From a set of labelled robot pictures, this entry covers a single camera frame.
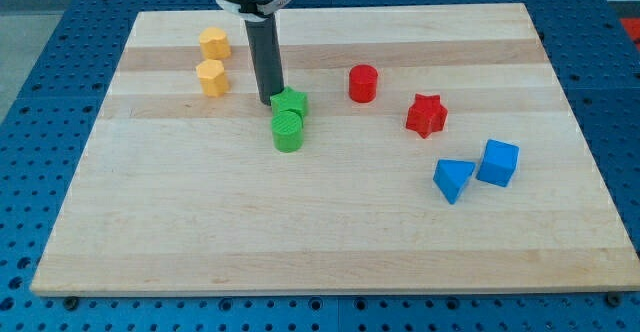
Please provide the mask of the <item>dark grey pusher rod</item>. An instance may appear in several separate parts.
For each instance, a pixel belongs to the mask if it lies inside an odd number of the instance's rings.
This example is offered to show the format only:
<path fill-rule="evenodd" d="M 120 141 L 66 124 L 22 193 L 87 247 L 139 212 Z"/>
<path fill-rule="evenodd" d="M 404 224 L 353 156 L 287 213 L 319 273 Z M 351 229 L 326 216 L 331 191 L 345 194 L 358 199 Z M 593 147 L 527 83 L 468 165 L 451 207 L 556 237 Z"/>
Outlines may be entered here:
<path fill-rule="evenodd" d="M 284 77 L 277 22 L 274 14 L 258 22 L 245 22 L 251 58 L 259 92 L 264 105 L 284 89 Z"/>

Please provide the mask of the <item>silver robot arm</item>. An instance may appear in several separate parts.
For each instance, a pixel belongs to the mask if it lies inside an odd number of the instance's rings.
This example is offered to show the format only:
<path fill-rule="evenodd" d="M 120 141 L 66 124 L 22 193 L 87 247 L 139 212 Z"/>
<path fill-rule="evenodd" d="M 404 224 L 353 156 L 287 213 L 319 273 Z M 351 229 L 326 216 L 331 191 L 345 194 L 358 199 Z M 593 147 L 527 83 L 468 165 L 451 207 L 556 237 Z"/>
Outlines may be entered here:
<path fill-rule="evenodd" d="M 292 0 L 215 0 L 225 11 L 244 20 L 260 101 L 284 89 L 276 12 Z"/>

